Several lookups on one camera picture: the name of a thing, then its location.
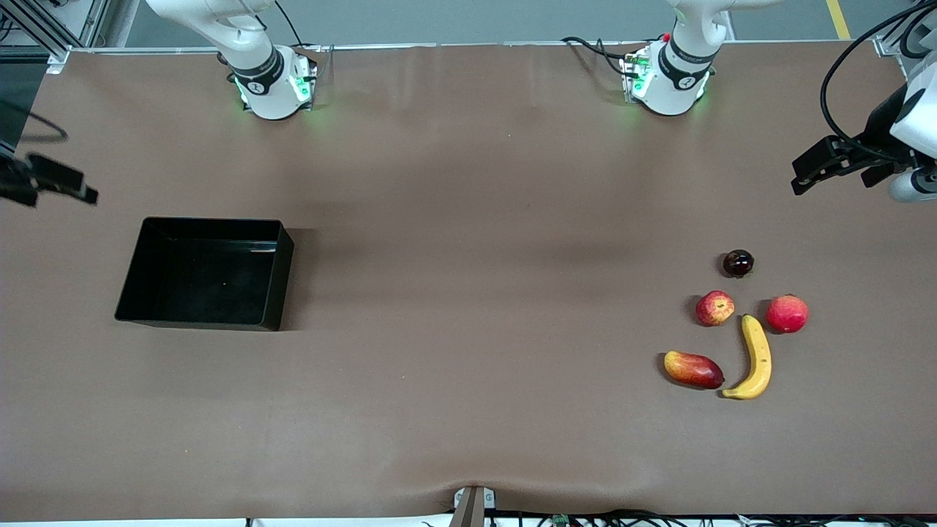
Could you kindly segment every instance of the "yellow floor line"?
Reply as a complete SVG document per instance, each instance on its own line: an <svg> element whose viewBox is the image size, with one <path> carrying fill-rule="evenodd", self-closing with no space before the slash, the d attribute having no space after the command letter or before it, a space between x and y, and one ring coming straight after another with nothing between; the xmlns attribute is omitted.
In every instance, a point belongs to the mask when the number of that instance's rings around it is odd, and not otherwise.
<svg viewBox="0 0 937 527"><path fill-rule="evenodd" d="M829 17L833 19L833 26L836 27L836 36L840 40L852 40L846 18L842 16L840 0L826 0L826 7L829 8Z"/></svg>

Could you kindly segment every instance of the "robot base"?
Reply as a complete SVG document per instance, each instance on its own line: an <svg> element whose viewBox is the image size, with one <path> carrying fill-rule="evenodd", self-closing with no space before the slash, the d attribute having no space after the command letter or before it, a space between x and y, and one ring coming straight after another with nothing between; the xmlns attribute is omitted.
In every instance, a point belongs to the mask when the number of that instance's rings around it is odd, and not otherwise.
<svg viewBox="0 0 937 527"><path fill-rule="evenodd" d="M628 60L620 60L622 71L637 75L637 79L622 76L625 100L642 102L649 110L661 115L680 115L688 111L706 90L709 73L697 86L689 90L679 90L674 82L661 73L658 56L665 42L658 40L634 54Z"/></svg>
<svg viewBox="0 0 937 527"><path fill-rule="evenodd" d="M927 202L937 199L937 171L918 169L898 174L888 187L891 199L901 203Z"/></svg>
<svg viewBox="0 0 937 527"><path fill-rule="evenodd" d="M244 109L263 119L286 119L299 110L312 109L316 90L316 75L319 68L312 66L308 57L298 54L287 46L275 46L283 55L283 74L271 86L266 95L256 95L236 82L241 91Z"/></svg>

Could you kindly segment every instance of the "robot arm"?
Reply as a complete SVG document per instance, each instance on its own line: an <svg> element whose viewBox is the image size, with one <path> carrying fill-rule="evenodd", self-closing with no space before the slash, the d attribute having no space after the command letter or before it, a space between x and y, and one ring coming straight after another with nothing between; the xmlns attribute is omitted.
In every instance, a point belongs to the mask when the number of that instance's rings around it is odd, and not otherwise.
<svg viewBox="0 0 937 527"><path fill-rule="evenodd" d="M97 190L84 183L84 173L39 154L26 161L0 156L0 198L35 207L40 192L56 192L97 204Z"/></svg>
<svg viewBox="0 0 937 527"><path fill-rule="evenodd" d="M284 119L312 103L315 63L274 46L256 13L274 0L147 0L162 18L207 38L234 73L245 105L264 119Z"/></svg>
<svg viewBox="0 0 937 527"><path fill-rule="evenodd" d="M651 111L679 115L703 96L709 67L728 35L726 13L781 0L666 0L677 13L669 40L652 42L624 64L625 91Z"/></svg>
<svg viewBox="0 0 937 527"><path fill-rule="evenodd" d="M853 139L876 156L837 135L824 137L795 159L795 195L837 175L862 172L871 188L898 174L888 189L903 203L937 199L937 53L912 71L911 80L872 111Z"/></svg>

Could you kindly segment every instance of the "black cable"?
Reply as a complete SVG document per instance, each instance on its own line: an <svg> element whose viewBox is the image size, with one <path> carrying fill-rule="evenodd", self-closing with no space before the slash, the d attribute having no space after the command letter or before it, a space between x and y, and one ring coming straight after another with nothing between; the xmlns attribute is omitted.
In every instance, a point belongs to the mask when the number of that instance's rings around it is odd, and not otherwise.
<svg viewBox="0 0 937 527"><path fill-rule="evenodd" d="M608 67L610 67L618 75L629 77L631 79L638 78L638 75L636 73L631 73L630 71L624 71L621 68L619 68L614 62L612 62L613 58L616 60L624 60L625 55L608 52L608 50L605 49L605 44L602 43L601 38L596 40L595 46L593 46L592 44L589 44L588 42L586 42L585 40L579 37L566 37L562 40L562 42L566 42L567 44L569 44L570 42L576 42L578 44L582 44L583 47L585 47L587 50L605 57L605 62L608 63Z"/></svg>
<svg viewBox="0 0 937 527"><path fill-rule="evenodd" d="M920 5L920 3L923 1L924 0L917 0L917 4ZM889 29L888 32L882 36L882 42L888 40L889 37L891 37L896 31L898 31L899 27L901 27L901 21L895 22L895 25L891 26L891 29Z"/></svg>
<svg viewBox="0 0 937 527"><path fill-rule="evenodd" d="M833 517L824 517L821 519L811 517L805 518L801 516L793 516L791 518L777 518L766 515L752 515L749 516L749 519L760 519L763 521L762 523L755 523L751 527L828 527L830 523L835 521L871 521L884 523L889 527L902 527L902 522L898 522L895 519L891 519L885 516L876 515L843 514Z"/></svg>
<svg viewBox="0 0 937 527"><path fill-rule="evenodd" d="M32 113L32 112L30 112L29 110L26 110L25 108L22 108L22 107L20 107L20 106L17 106L17 105L15 105L15 104L13 104L12 102L9 102L9 101L7 101L7 100L3 100L3 99L1 99L1 98L0 98L0 106L3 106L3 107L5 107L5 108L9 108L10 110L12 110L12 111L14 111L14 112L17 112L17 113L21 113L21 114L23 114L23 115L26 115L27 117L32 117L32 118L36 119L38 122L42 123L43 125L45 125L45 126L51 128L51 129L55 130L55 131L59 134L59 137L57 137L57 138L52 138L52 141L56 141L56 142L58 142L58 141L68 141L68 132L66 132L64 128L62 128L62 127L56 125L54 122L50 121L49 119L46 119L46 118L43 117L42 115L37 115L37 114L35 114L35 113Z"/></svg>
<svg viewBox="0 0 937 527"><path fill-rule="evenodd" d="M658 518L662 519L662 520L664 521L664 523L667 524L668 527L671 527L671 525L670 525L671 522L675 523L678 527L687 527L687 524L686 524L686 523L684 523L684 522L680 521L679 519L676 519L676 518L674 518L674 517L672 517L672 516L658 515Z"/></svg>
<svg viewBox="0 0 937 527"><path fill-rule="evenodd" d="M650 518L636 519L635 521L632 521L631 523L625 523L624 525L625 525L625 527L634 527L635 525L637 525L637 524L639 524L639 523L649 523L649 524L653 525L654 527L661 527L661 525L660 525L658 522L656 522L656 521L654 521L653 519L650 519Z"/></svg>
<svg viewBox="0 0 937 527"><path fill-rule="evenodd" d="M595 523L595 517L594 517L594 516L579 515L579 516L576 516L575 518L576 518L576 523L577 523L578 525L582 525L582 522L580 522L579 519L584 519L584 520L587 521L588 524L591 525L592 527L599 527L599 526Z"/></svg>
<svg viewBox="0 0 937 527"><path fill-rule="evenodd" d="M288 15L286 10L283 9L283 6L280 6L280 0L275 0L274 4L276 4L276 8L279 9L281 13L283 13L283 18L287 19L287 23L290 25L290 30L293 32L293 36L296 37L296 43L293 45L294 46L305 45L303 43L303 40L299 38L299 33L296 32L296 26L292 24L292 20L290 20L290 15Z"/></svg>
<svg viewBox="0 0 937 527"><path fill-rule="evenodd" d="M840 68L840 66L842 66L842 63L846 60L846 57L848 57L849 54L852 53L853 50L855 50L855 48L859 47L859 44L864 42L867 38L871 37L872 35L875 35L877 32L881 31L882 29L888 27L889 24L897 22L899 20L903 20L905 17L908 17L921 9L932 8L934 6L937 6L937 0L926 0L925 2L922 2L921 4L918 4L917 6L914 6L912 8L907 8L903 10L901 13L898 13L897 15L893 15L889 17L887 20L885 20L882 23L878 23L877 25L872 27L869 31L863 33L861 37L854 40L852 44L847 46L846 49L842 52L842 54L840 54L840 57L836 59L836 61L833 63L833 66L831 66L829 71L826 73L826 76L823 79L823 84L821 84L820 86L820 111L823 112L823 118L825 119L826 124L829 125L830 129L833 130L833 132L836 133L836 135L840 136L840 139L842 139L847 144L851 145L854 148L858 148L859 150L862 150L863 152L866 152L867 154L872 154L873 156L884 159L886 161L898 161L899 160L898 158L891 156L889 154L886 154L885 152L874 150L872 148L868 148L866 145L846 135L846 132L843 131L842 128L840 128L840 125L836 124L836 121L833 120L833 116L829 112L829 105L826 102L826 91L829 88L829 82L833 79L833 75Z"/></svg>
<svg viewBox="0 0 937 527"><path fill-rule="evenodd" d="M904 32L901 33L901 38L898 41L899 46L901 48L902 55L908 58L913 58L913 59L918 59L918 60L928 56L928 53L930 53L930 50L925 49L925 51L923 52L912 52L910 49L908 49L908 38L914 32L915 28L917 28L917 25L920 24L921 21L923 21L925 17L930 15L932 12L934 12L934 9L937 9L937 8L924 9L920 13L917 13L917 16L913 20L911 20L910 23L908 23L907 27L904 28Z"/></svg>
<svg viewBox="0 0 937 527"><path fill-rule="evenodd" d="M591 51L591 52L593 52L593 53L598 53L599 55L601 55L601 54L606 54L606 53L602 53L602 50L600 50L599 48L593 46L592 44L589 44L588 42L586 42L585 40L583 40L583 39L581 39L581 38L579 38L579 37L566 37L566 38L562 39L560 42L566 42L567 44L569 44L570 42L575 42L575 43L577 43L577 44L582 44L587 50L589 50L589 51ZM612 58L616 58L616 59L619 59L619 60L625 58L625 55L619 55L619 54L617 54L617 53L608 53L607 56L612 57Z"/></svg>

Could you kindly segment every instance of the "metal frame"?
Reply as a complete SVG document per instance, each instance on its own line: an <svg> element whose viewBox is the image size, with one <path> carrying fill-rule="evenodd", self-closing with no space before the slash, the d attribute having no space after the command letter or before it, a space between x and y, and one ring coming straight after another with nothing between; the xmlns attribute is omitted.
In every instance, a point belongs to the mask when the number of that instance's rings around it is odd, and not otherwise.
<svg viewBox="0 0 937 527"><path fill-rule="evenodd" d="M16 148L13 148L12 144L0 139L0 157L12 158L15 153Z"/></svg>
<svg viewBox="0 0 937 527"><path fill-rule="evenodd" d="M50 73L58 73L71 49L90 48L100 34L101 20L111 0L91 0L91 7L79 35L74 35L38 0L0 0L0 10L37 44L18 48L2 47L2 56L50 57Z"/></svg>
<svg viewBox="0 0 937 527"><path fill-rule="evenodd" d="M82 46L78 38L36 0L0 0L0 9L56 61L65 62L70 48Z"/></svg>
<svg viewBox="0 0 937 527"><path fill-rule="evenodd" d="M911 71L918 61L914 59L909 59L908 57L901 54L898 51L898 47L894 42L888 43L879 35L872 37L871 39L872 46L875 47L875 52L882 58L894 57L895 61L898 62L899 68L901 68L901 76L905 79L908 78L908 72Z"/></svg>
<svg viewBox="0 0 937 527"><path fill-rule="evenodd" d="M778 44L786 42L840 42L834 38L820 38L812 40L726 40L726 44ZM628 46L647 44L643 40L609 40L604 41L605 46ZM460 46L579 46L558 40L509 40L505 42L489 42L487 44L437 44L434 42L415 42L405 44L343 44L343 45L308 45L301 48L314 53L347 52L361 50L400 50L407 48L449 48ZM218 49L210 46L195 46L185 48L83 48L73 50L76 53L94 53L102 55L180 55L180 54L215 54Z"/></svg>
<svg viewBox="0 0 937 527"><path fill-rule="evenodd" d="M468 487L462 492L449 527L484 527L484 489Z"/></svg>

